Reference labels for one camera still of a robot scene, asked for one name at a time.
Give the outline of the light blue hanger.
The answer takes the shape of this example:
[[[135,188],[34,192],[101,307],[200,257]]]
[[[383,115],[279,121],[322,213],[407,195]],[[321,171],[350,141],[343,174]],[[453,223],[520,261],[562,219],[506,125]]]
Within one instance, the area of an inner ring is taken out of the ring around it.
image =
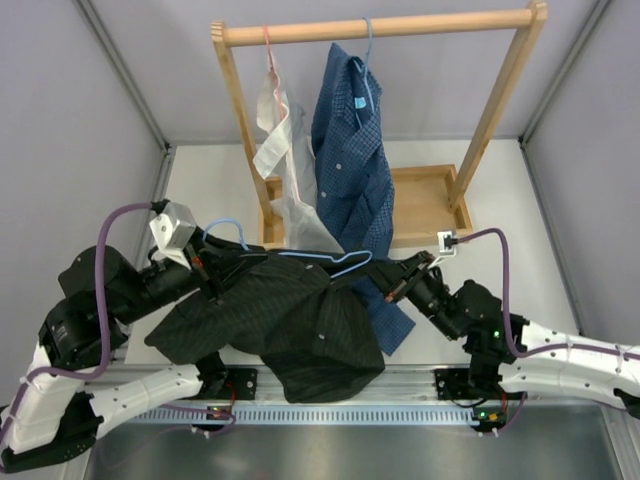
[[[250,245],[245,239],[242,225],[239,221],[232,218],[221,218],[214,220],[209,223],[203,230],[206,233],[211,234],[212,229],[214,229],[218,225],[224,224],[234,225],[237,229],[238,240],[232,242],[239,242],[244,248],[247,248]],[[336,254],[282,249],[265,249],[265,253],[296,260],[309,260],[315,262],[316,264],[321,265],[323,268],[328,270],[329,275],[332,279],[351,274],[352,272],[355,272],[366,266],[373,259],[373,254],[368,250]]]

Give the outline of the black striped shirt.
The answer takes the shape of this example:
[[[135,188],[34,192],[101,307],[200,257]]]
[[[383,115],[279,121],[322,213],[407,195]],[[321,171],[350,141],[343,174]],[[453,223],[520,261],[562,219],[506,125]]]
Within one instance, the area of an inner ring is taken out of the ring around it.
[[[272,254],[219,300],[187,296],[144,342],[176,365],[206,363],[226,346],[257,355],[290,403],[349,399],[385,369],[351,288],[315,262]]]

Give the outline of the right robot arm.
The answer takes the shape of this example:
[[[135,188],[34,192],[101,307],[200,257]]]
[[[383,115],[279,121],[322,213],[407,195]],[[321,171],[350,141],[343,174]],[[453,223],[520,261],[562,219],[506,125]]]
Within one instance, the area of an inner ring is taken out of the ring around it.
[[[564,396],[639,416],[638,348],[546,328],[471,279],[452,292],[427,252],[374,260],[365,272],[386,303],[408,300],[445,338],[462,341],[469,364],[439,376],[440,396]]]

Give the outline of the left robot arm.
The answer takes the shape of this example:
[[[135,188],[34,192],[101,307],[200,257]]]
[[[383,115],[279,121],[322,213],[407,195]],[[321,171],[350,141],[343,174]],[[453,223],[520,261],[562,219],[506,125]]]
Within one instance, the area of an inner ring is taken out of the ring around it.
[[[191,293],[220,294],[261,257],[263,248],[195,230],[180,264],[152,248],[136,269],[100,242],[62,272],[64,297],[47,314],[33,360],[12,402],[1,410],[1,470],[18,473],[72,460],[115,427],[178,400],[229,393],[217,353],[174,363],[140,380],[89,392],[112,352],[128,339],[122,328]]]

